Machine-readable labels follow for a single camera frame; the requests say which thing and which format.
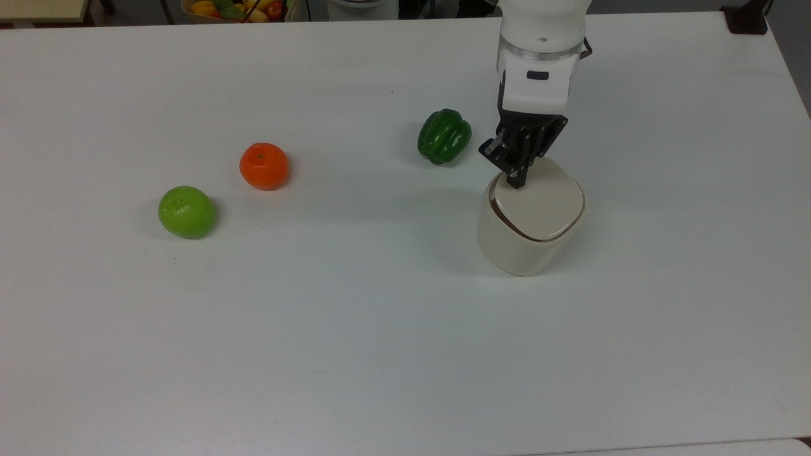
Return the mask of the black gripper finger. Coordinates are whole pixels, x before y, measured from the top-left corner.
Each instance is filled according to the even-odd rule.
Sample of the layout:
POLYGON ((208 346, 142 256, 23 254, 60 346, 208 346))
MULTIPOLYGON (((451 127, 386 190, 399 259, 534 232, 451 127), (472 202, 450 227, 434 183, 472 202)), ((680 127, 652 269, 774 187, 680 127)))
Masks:
POLYGON ((534 152, 509 152, 509 163, 512 167, 512 173, 507 176, 507 183, 515 188, 522 189, 527 181, 527 174, 529 168, 535 161, 537 154, 534 152))
POLYGON ((479 146, 478 152, 502 173, 509 173, 509 148, 504 144, 502 136, 487 139, 479 146))

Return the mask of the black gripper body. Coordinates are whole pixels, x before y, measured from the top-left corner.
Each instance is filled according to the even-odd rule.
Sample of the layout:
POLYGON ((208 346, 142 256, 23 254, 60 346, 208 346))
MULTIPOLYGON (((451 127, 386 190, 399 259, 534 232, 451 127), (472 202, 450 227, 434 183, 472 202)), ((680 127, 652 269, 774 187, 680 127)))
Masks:
POLYGON ((494 152, 498 167, 530 167, 550 150, 568 125, 564 115, 538 115, 499 110, 496 135, 501 138, 494 152))

